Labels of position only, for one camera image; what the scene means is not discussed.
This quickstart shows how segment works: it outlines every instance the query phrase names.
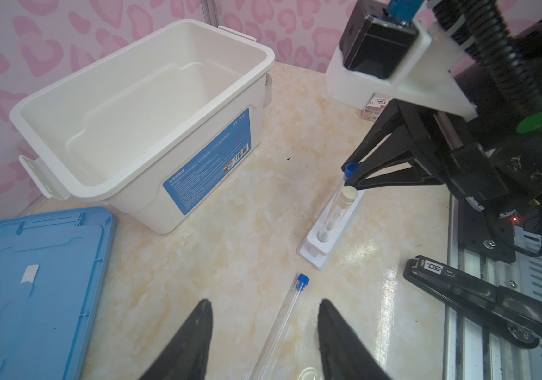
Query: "marble tabletop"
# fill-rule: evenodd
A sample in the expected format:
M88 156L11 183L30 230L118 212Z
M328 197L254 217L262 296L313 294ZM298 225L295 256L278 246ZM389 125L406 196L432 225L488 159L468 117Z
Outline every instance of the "marble tabletop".
M81 379L136 380L200 299L214 329L206 379L248 379L298 272L310 277L274 379L321 369L320 301L332 301L395 380L441 379L445 307L402 276L407 259L446 262L445 186L366 191L327 268L296 248L370 129L329 99L323 73L276 63L258 148L174 231L158 235L113 208L115 239ZM34 213L99 206L41 202Z

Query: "pink patterned wall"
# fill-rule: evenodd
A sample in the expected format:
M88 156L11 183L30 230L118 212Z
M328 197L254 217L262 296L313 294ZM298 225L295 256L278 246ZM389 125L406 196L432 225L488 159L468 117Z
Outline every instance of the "pink patterned wall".
M355 0L216 0L221 25L249 34L275 51L276 60L326 72ZM542 0L498 0L512 34L542 19ZM434 21L423 5L418 19ZM459 71L471 64L465 60Z
M0 0L0 219L40 192L19 155L35 155L9 121L20 99L183 18L200 0Z

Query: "storage box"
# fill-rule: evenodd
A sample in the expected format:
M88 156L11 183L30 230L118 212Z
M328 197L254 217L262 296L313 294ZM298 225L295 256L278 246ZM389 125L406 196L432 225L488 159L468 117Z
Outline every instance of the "storage box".
M248 37L177 21L25 98L20 162L48 198L172 231L260 142L275 54Z

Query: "glass tube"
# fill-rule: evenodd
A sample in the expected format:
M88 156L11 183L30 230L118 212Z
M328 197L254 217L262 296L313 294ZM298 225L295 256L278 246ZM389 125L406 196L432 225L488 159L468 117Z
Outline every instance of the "glass tube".
M279 309L279 314L275 318L275 323L273 324L273 327L271 327L271 332L269 332L265 345L262 347L256 366L252 371L252 376L250 376L250 380L267 379L271 374L271 371L273 371L273 366L275 365L275 360L279 353L279 347L283 342L283 336L290 325L290 315L292 314L292 310L296 307L298 296L307 284L308 277L302 273L292 281L290 291L288 291L288 295L285 296L283 305L281 305L281 309Z
M330 212L328 212L328 216L324 221L321 230L317 233L317 239L320 242L325 243L328 241L331 234L336 229L336 226L340 223L348 209L351 208L351 205L357 199L357 194L357 190L353 186L340 185L336 189Z

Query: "metal screw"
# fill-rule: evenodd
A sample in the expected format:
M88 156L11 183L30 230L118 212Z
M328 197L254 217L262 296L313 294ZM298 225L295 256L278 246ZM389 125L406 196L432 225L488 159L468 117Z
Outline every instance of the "metal screw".
M496 247L496 243L494 240L484 240L484 247L488 248L488 249L493 249Z

